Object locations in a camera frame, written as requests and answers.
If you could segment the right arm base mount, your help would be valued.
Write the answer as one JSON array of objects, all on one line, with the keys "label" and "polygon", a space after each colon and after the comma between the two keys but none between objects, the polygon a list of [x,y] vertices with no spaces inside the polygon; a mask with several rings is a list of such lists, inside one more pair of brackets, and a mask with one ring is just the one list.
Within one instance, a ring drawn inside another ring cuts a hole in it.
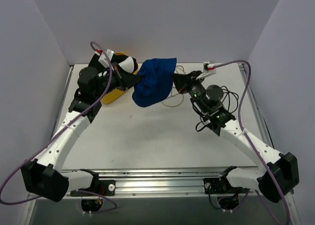
[{"label": "right arm base mount", "polygon": [[204,178],[203,179],[204,192],[210,194],[228,193],[228,190],[223,187],[223,182],[219,177]]}]

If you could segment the blue bucket hat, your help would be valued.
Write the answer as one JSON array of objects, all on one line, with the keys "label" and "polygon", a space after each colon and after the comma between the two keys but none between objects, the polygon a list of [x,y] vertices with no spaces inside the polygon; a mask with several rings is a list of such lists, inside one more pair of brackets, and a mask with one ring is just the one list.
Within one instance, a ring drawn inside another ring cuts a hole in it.
[{"label": "blue bucket hat", "polygon": [[142,63],[137,76],[142,80],[134,86],[132,99],[139,107],[149,107],[165,100],[173,86],[172,75],[177,64],[176,58],[154,58]]}]

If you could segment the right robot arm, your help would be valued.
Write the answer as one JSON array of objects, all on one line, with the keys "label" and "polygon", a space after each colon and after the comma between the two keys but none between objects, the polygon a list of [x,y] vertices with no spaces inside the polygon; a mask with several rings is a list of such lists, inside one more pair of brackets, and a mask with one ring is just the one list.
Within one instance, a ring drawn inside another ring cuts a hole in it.
[{"label": "right robot arm", "polygon": [[277,203],[299,183],[297,158],[292,153],[283,154],[268,146],[245,129],[241,118],[224,107],[220,86],[203,86],[204,79],[214,72],[214,69],[188,74],[163,71],[162,80],[153,82],[158,91],[166,90],[158,101],[165,100],[173,87],[180,95],[189,94],[204,127],[229,141],[255,163],[257,168],[254,170],[230,166],[223,171],[218,180],[221,190],[256,190],[269,201]]}]

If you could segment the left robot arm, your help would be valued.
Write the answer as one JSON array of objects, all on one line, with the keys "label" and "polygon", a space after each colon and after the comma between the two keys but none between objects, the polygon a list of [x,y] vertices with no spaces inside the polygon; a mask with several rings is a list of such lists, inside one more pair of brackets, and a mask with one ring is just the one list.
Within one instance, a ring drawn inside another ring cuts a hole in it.
[{"label": "left robot arm", "polygon": [[60,128],[49,145],[21,167],[26,190],[54,202],[72,191],[96,194],[100,189],[97,173],[88,169],[62,173],[63,164],[80,135],[98,114],[104,95],[115,89],[128,90],[141,80],[140,76],[124,71],[118,64],[81,69],[78,89]]}]

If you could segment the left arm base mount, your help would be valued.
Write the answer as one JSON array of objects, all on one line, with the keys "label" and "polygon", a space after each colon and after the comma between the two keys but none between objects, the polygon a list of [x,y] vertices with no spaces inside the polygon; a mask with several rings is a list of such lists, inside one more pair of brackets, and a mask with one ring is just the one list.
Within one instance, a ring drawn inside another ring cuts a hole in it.
[{"label": "left arm base mount", "polygon": [[112,179],[98,180],[95,192],[104,196],[114,196],[116,190],[116,181]]}]

